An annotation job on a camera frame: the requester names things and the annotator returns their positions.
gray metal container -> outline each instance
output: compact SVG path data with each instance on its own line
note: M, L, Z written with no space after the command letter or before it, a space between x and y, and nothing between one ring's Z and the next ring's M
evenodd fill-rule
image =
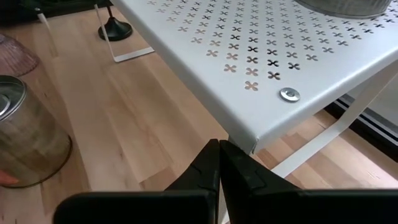
M71 150L69 135L29 87L16 77L0 75L0 184L39 184L61 169Z
M330 16L369 19L380 16L391 0L296 0L301 5Z

perforated tabletop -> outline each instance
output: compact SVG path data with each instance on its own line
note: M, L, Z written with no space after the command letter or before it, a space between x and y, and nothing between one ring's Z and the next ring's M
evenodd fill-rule
M246 151L398 59L398 0L365 20L291 0L112 2ZM283 100L284 87L300 100Z

white metal stand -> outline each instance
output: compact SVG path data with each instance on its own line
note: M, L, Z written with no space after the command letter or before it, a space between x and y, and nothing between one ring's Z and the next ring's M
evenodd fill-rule
M274 167L272 171L278 176L285 178L305 161L311 158L315 153L325 147L334 138L339 136L339 134L346 130L350 124L355 121L355 119L377 97L384 87L388 85L388 83L397 75L397 72L398 62L395 62L380 71L378 74L375 74L375 76L371 78L369 85L362 91L338 121Z
M220 183L220 194L218 196L218 224L225 224L229 221L228 211L224 196L223 186Z
M145 48L145 49L142 49L142 50L137 50L135 52L131 52L131 53L128 53L128 54L115 56L114 53L113 53L113 50L112 50L111 42L109 41L108 35L106 33L105 26L104 26L104 24L101 21L100 13L98 11L98 5L95 4L94 8L95 8L95 11L97 13L99 23L101 24L101 29L102 29L102 31L104 33L106 43L108 44L109 51L111 52L111 55L112 55L113 60L115 62L123 62L125 60L129 60L129 59L133 59L133 58L136 58L136 57L140 57L140 56L143 56L145 54L149 54L149 53L152 53L152 52L155 51L152 47L148 47L148 48Z
M47 28L47 35L49 36L51 54L53 56L57 56L58 55L57 47L55 45L55 41L54 41L54 38L52 36L52 32L51 32L51 28L50 28L49 22L47 21L45 15L43 13L38 13L37 17L39 18L40 22L43 23L46 26L46 28Z

metal bowl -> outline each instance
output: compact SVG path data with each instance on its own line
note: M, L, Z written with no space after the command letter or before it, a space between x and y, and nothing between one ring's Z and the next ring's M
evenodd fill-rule
M314 11L330 16L369 19L380 16L392 0L296 0Z

wooden floor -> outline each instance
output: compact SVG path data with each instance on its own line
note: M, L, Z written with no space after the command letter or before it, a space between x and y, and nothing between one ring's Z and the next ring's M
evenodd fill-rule
M116 17L122 15L114 9ZM106 11L101 11L103 20ZM211 138L227 133L157 54L116 64L99 39L95 11L0 29L33 50L42 65L24 77L74 140L65 167L29 189L0 188L0 223L50 223L55 207L85 191L162 190ZM147 47L135 33L116 52ZM320 111L254 158L272 168L334 119ZM398 165L345 131L287 179L299 187L398 187Z

